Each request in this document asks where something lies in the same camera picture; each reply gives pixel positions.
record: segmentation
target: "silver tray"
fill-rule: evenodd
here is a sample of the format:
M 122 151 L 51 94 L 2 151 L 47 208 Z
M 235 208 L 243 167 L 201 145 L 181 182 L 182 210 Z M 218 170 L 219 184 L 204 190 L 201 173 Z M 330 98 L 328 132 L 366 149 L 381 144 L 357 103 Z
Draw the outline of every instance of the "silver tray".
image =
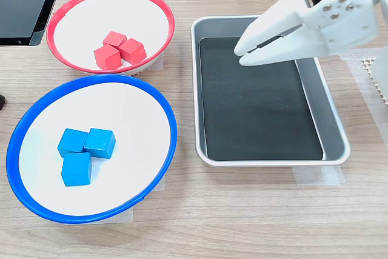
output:
M 256 18 L 257 16 L 205 17 L 197 19 L 192 25 L 195 145 L 199 157 L 205 163 L 217 167 L 332 166 L 345 162 L 350 155 L 349 141 L 316 58 L 296 60 L 295 64 L 323 151 L 322 160 L 215 161 L 208 157 L 199 42 L 204 38 L 239 37 Z

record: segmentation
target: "wooden table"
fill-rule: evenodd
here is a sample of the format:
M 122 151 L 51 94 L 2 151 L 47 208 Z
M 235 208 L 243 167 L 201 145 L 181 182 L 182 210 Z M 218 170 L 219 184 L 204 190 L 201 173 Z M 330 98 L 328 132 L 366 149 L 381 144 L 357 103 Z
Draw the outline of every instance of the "wooden table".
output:
M 8 100 L 0 112 L 0 258 L 388 258 L 388 150 L 346 63 L 321 58 L 352 145 L 346 184 L 297 186 L 291 168 L 211 168 L 194 147 L 190 25 L 200 16 L 260 14 L 277 0 L 165 1 L 176 18 L 165 68 L 138 77 L 172 105 L 179 141 L 166 190 L 136 205 L 132 223 L 57 224 L 14 196 L 5 155 L 15 125 L 43 94 L 83 75 L 61 64 L 45 39 L 0 48 Z M 387 39 L 384 30 L 367 46 Z

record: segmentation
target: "tape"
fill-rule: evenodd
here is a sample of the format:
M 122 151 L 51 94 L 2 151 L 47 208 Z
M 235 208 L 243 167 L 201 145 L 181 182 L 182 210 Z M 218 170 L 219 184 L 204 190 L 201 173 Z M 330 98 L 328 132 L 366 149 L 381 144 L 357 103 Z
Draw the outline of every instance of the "tape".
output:
M 383 48 L 352 49 L 348 54 L 340 55 L 340 57 L 346 62 L 350 72 L 352 72 L 380 135 L 388 147 L 387 100 L 385 96 L 379 92 L 378 84 L 373 82 L 373 79 L 370 78 L 370 74 L 373 74 L 373 69 L 372 71 L 368 70 L 369 66 L 366 64 L 373 63 L 373 60 L 380 55 L 382 49 Z
M 345 177 L 340 166 L 294 166 L 297 185 L 341 185 Z

